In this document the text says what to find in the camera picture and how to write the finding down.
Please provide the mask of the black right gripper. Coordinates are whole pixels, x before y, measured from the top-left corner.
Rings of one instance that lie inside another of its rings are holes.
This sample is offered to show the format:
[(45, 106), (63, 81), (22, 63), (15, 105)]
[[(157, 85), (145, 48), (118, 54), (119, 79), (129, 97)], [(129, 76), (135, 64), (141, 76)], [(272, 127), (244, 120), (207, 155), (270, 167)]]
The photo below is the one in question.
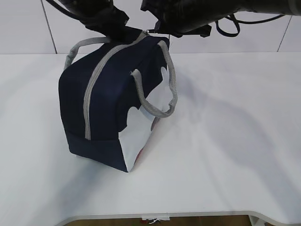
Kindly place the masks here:
[(238, 11), (236, 0), (144, 0), (142, 11), (151, 12), (158, 21), (154, 33), (180, 38), (184, 35), (208, 37), (210, 23)]

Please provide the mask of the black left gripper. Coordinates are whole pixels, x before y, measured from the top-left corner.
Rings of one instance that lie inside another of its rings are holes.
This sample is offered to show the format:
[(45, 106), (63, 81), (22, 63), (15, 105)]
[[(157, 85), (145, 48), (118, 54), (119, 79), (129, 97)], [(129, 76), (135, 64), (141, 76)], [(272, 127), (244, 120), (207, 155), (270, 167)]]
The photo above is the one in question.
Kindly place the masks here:
[(131, 42), (138, 38), (141, 29), (128, 27), (129, 17), (113, 5), (111, 0), (59, 0), (71, 16), (87, 29), (99, 32), (113, 41)]

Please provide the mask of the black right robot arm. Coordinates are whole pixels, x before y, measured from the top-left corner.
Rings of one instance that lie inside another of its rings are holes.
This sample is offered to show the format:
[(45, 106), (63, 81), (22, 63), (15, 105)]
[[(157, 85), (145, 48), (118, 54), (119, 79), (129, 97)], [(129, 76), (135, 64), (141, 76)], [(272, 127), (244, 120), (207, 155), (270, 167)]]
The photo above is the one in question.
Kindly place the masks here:
[[(235, 13), (240, 11), (274, 14), (265, 22), (279, 19), (285, 15), (300, 16), (299, 0), (144, 0), (141, 11), (151, 12), (158, 21), (151, 33), (169, 34), (177, 38), (185, 35), (208, 37), (211, 23), (216, 24), (219, 34), (236, 37), (240, 32), (241, 20)], [(228, 33), (219, 27), (219, 20), (232, 21), (236, 33)]]

